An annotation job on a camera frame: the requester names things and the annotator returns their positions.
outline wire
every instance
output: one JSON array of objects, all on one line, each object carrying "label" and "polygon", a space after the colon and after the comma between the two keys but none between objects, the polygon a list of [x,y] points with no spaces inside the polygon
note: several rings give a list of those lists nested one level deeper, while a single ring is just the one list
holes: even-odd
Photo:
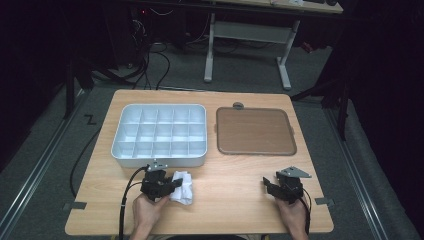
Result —
[{"label": "wire", "polygon": [[163,55],[162,53],[157,52],[156,54],[161,55],[161,56],[162,56],[162,57],[164,57],[164,58],[166,59],[166,61],[168,62],[168,67],[166,68],[166,72],[165,72],[165,74],[163,74],[163,76],[161,77],[161,79],[159,80],[159,82],[156,84],[156,90],[159,90],[159,85],[160,85],[160,83],[162,82],[162,80],[165,78],[165,76],[166,76],[166,75],[168,74],[168,72],[169,72],[169,68],[171,67],[171,62],[169,61],[169,58],[168,58],[167,56]]},{"label": "wire", "polygon": [[308,195],[309,198],[309,211],[308,211],[308,206],[306,205],[305,201],[303,201],[302,198],[298,198],[303,206],[305,207],[306,210],[306,225],[305,225],[305,231],[306,234],[309,234],[309,227],[311,226],[311,210],[312,210],[312,200],[311,200],[311,196],[309,195],[309,193],[303,188],[303,191]]},{"label": "wire", "polygon": [[211,14],[208,14],[208,18],[206,19],[205,27],[203,28],[203,31],[200,34],[200,36],[196,40],[193,40],[191,42],[187,42],[186,45],[190,45],[190,44],[193,44],[193,43],[202,42],[202,41],[205,41],[206,39],[209,39],[209,37],[205,37],[203,39],[200,39],[200,38],[202,38],[205,35],[206,29],[208,28],[208,23],[209,23],[210,16],[211,16]]},{"label": "wire", "polygon": [[127,203],[127,194],[128,191],[136,184],[131,184],[135,176],[141,171],[141,170],[147,170],[148,165],[146,167],[141,167],[137,169],[131,176],[130,180],[128,181],[127,187],[125,188],[124,195],[122,196],[122,202],[121,202],[121,211],[119,213],[119,239],[124,239],[124,217],[125,217],[125,204]]},{"label": "wire", "polygon": [[146,83],[144,84],[144,90],[147,89],[147,86],[149,86],[149,90],[152,90],[152,85],[150,85],[149,78],[147,77],[147,72],[146,72],[145,76],[146,76]]},{"label": "wire", "polygon": [[143,28],[143,36],[144,36],[146,34],[146,28],[144,27],[143,23],[141,23],[140,21],[135,20],[135,19],[133,20],[133,22],[135,24],[137,24],[137,26],[138,26],[138,28],[135,30],[135,33],[137,33],[140,30],[140,28]]},{"label": "wire", "polygon": [[248,44],[248,43],[255,43],[255,41],[240,41],[239,44],[244,46],[244,47],[250,47],[250,48],[254,48],[254,49],[264,49],[264,48],[272,47],[272,46],[277,44],[277,43],[272,43],[272,42],[266,42],[266,43],[263,43],[262,46],[255,46],[255,45]]},{"label": "wire", "polygon": [[202,39],[202,40],[200,40],[200,41],[197,41],[197,42],[195,42],[195,43],[190,43],[189,45],[187,45],[187,47],[188,47],[188,48],[191,48],[191,49],[196,49],[196,50],[202,50],[202,49],[205,49],[205,48],[207,48],[207,47],[209,46],[209,43],[202,44],[202,45],[201,45],[201,47],[193,47],[193,45],[195,45],[195,44],[199,44],[199,43],[201,43],[202,41],[205,41],[205,40],[208,40],[208,39],[209,39],[209,37],[204,38],[204,39]]},{"label": "wire", "polygon": [[141,182],[133,183],[133,184],[130,186],[130,188],[132,188],[132,187],[134,187],[135,185],[138,185],[138,184],[141,184]]},{"label": "wire", "polygon": [[70,174],[70,176],[69,176],[69,186],[70,186],[70,188],[71,188],[71,192],[72,192],[72,195],[74,196],[74,198],[76,198],[76,197],[77,197],[77,194],[76,194],[75,189],[74,189],[74,184],[73,184],[73,178],[74,178],[74,172],[75,172],[75,169],[77,168],[77,165],[78,165],[78,163],[80,162],[80,160],[81,160],[81,158],[82,158],[82,155],[83,155],[83,154],[84,154],[84,152],[87,150],[88,146],[89,146],[89,145],[90,145],[90,143],[93,141],[93,139],[97,136],[97,134],[99,134],[99,132],[100,132],[100,130],[101,130],[101,129],[102,129],[102,128],[100,127],[100,128],[99,128],[99,130],[97,130],[97,131],[94,133],[94,135],[90,138],[90,140],[87,142],[87,144],[84,146],[83,150],[81,151],[80,155],[78,156],[77,161],[74,163],[74,166],[72,167],[72,171],[71,171],[71,174]]},{"label": "wire", "polygon": [[154,12],[154,13],[156,13],[157,15],[159,15],[159,16],[166,16],[166,15],[169,15],[169,14],[171,14],[172,12],[174,12],[174,10],[171,10],[171,11],[169,11],[169,12],[167,12],[167,13],[159,13],[159,12],[156,12],[153,8],[150,8],[150,10],[152,11],[152,12]]},{"label": "wire", "polygon": [[147,78],[147,68],[148,68],[149,62],[150,62],[150,50],[151,50],[151,46],[147,49],[147,54],[146,54],[147,55],[147,60],[145,60],[143,58],[143,62],[144,62],[144,65],[145,65],[144,70],[143,70],[143,73],[140,74],[140,77],[134,82],[134,86],[133,86],[132,89],[136,89],[137,88],[137,84],[143,78],[143,76],[146,76],[146,85],[147,85],[147,82],[149,81],[149,79]]},{"label": "wire", "polygon": [[231,47],[231,46],[233,46],[233,49],[231,49],[229,51],[220,51],[215,46],[213,48],[213,50],[217,53],[228,54],[228,53],[232,53],[232,52],[234,52],[238,49],[240,41],[237,41],[237,40],[234,40],[234,39],[225,39],[224,38],[224,39],[217,39],[216,43],[217,43],[216,45],[218,45],[218,43],[221,44],[221,46],[219,46],[219,47]]}]

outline white compartment tray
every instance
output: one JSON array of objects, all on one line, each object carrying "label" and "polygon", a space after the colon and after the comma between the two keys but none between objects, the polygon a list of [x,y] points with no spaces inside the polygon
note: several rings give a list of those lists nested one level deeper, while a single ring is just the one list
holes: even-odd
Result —
[{"label": "white compartment tray", "polygon": [[197,167],[206,152],[206,110],[199,104],[127,105],[112,145],[112,156],[129,168]]}]

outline crumpled white towel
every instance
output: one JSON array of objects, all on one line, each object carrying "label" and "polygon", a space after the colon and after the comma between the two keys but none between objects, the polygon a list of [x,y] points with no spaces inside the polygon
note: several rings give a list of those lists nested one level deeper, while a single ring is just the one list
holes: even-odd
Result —
[{"label": "crumpled white towel", "polygon": [[180,202],[184,205],[190,205],[193,203],[193,183],[191,181],[191,174],[186,171],[175,171],[174,176],[172,177],[172,181],[180,178],[183,179],[183,184],[181,187],[175,188],[175,191],[171,193],[171,201]]}]

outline hand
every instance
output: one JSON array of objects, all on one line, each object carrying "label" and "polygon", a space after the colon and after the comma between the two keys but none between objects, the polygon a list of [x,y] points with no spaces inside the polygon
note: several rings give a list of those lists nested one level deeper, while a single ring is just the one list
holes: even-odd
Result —
[{"label": "hand", "polygon": [[[302,200],[308,206],[305,197]],[[307,240],[306,234],[306,209],[302,202],[297,199],[294,203],[289,204],[288,201],[275,198],[275,202],[280,209],[280,215],[293,240]]]},{"label": "hand", "polygon": [[161,198],[158,202],[152,202],[146,195],[140,194],[133,202],[134,230],[130,240],[145,240],[149,236],[153,226],[160,218],[160,213],[169,201],[169,196]]}]

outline table leg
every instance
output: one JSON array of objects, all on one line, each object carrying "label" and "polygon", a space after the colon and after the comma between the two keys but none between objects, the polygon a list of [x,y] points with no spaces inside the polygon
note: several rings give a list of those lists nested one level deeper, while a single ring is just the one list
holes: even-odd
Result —
[{"label": "table leg", "polygon": [[290,49],[293,45],[294,38],[296,37],[297,29],[299,28],[300,21],[294,22],[293,27],[290,31],[289,37],[286,42],[286,48],[284,49],[282,57],[277,58],[278,69],[280,70],[281,81],[283,82],[284,90],[291,90],[290,79],[287,74],[286,61],[289,56]]},{"label": "table leg", "polygon": [[206,66],[205,66],[205,82],[212,81],[212,71],[213,71],[213,40],[215,33],[215,13],[211,13],[211,23],[209,30],[209,48],[208,55],[206,56]]}]

